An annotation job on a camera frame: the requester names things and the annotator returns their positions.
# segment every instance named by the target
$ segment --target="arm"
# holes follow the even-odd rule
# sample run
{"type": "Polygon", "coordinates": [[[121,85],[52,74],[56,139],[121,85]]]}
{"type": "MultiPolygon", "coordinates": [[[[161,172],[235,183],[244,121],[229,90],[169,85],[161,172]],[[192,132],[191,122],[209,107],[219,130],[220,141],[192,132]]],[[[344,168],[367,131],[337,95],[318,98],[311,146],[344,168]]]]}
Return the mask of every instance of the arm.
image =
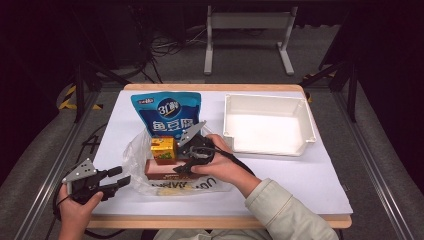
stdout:
{"type": "MultiPolygon", "coordinates": [[[[220,136],[211,134],[207,137],[217,147],[231,153],[220,136]]],[[[274,239],[338,239],[324,219],[278,183],[269,179],[261,181],[218,153],[210,164],[193,166],[191,171],[215,176],[237,187],[246,198],[246,207],[274,239]]]]}
{"type": "Polygon", "coordinates": [[[85,229],[90,221],[91,212],[102,200],[103,193],[98,192],[85,204],[81,205],[68,198],[66,185],[63,184],[59,191],[59,199],[63,200],[60,207],[62,226],[60,228],[60,240],[82,239],[85,229]]]}

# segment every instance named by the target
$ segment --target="dark background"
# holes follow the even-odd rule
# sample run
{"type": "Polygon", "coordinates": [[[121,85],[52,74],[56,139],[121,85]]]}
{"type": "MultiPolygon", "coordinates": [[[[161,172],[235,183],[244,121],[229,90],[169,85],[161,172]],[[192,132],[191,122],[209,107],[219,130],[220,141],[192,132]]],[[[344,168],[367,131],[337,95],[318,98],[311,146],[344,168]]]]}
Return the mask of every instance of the dark background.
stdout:
{"type": "MultiPolygon", "coordinates": [[[[204,24],[206,15],[206,7],[136,9],[149,16],[145,24],[154,24],[180,42],[186,38],[185,29],[204,24]]],[[[343,6],[301,7],[295,27],[345,23],[323,63],[347,57],[356,60],[358,79],[374,111],[424,192],[422,11],[409,2],[391,2],[377,10],[347,13],[343,6]],[[355,56],[348,51],[352,47],[355,56]]],[[[47,0],[1,1],[1,182],[58,114],[57,97],[73,81],[80,61],[89,59],[109,69],[146,61],[148,51],[138,45],[140,33],[135,29],[127,6],[84,6],[71,11],[47,0]]]]}

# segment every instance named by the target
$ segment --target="yellow box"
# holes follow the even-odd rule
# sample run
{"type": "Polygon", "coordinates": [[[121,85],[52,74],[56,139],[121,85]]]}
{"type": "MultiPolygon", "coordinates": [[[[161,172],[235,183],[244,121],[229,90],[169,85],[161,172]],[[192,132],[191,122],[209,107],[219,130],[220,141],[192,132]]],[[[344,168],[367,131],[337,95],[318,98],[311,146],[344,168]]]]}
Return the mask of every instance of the yellow box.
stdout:
{"type": "Polygon", "coordinates": [[[177,141],[173,137],[152,138],[150,150],[158,165],[176,164],[177,141]]]}

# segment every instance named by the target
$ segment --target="clear plastic bag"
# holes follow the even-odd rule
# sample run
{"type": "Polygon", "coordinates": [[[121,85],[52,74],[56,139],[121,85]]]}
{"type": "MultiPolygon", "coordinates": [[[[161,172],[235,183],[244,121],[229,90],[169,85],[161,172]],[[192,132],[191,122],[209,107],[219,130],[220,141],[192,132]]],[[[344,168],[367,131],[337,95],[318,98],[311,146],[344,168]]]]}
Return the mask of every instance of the clear plastic bag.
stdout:
{"type": "Polygon", "coordinates": [[[195,195],[207,192],[226,192],[232,185],[212,176],[184,180],[149,180],[144,174],[147,159],[153,159],[150,151],[151,137],[146,129],[138,134],[124,151],[122,168],[125,176],[131,175],[136,191],[149,196],[195,195]]]}

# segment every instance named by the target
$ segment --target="white metal stand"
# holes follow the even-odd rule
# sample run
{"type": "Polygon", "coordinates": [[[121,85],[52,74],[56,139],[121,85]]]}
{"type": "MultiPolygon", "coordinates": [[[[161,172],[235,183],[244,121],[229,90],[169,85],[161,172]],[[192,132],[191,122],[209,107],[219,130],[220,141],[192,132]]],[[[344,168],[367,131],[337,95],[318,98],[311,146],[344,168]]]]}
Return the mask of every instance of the white metal stand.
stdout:
{"type": "Polygon", "coordinates": [[[212,29],[235,29],[235,28],[253,28],[253,29],[284,29],[284,40],[278,42],[277,47],[280,52],[286,73],[293,75],[294,70],[287,54],[287,44],[293,29],[296,18],[297,7],[293,7],[291,12],[275,13],[212,13],[211,6],[208,6],[207,16],[207,47],[205,58],[204,74],[212,74],[213,42],[212,29]]]}

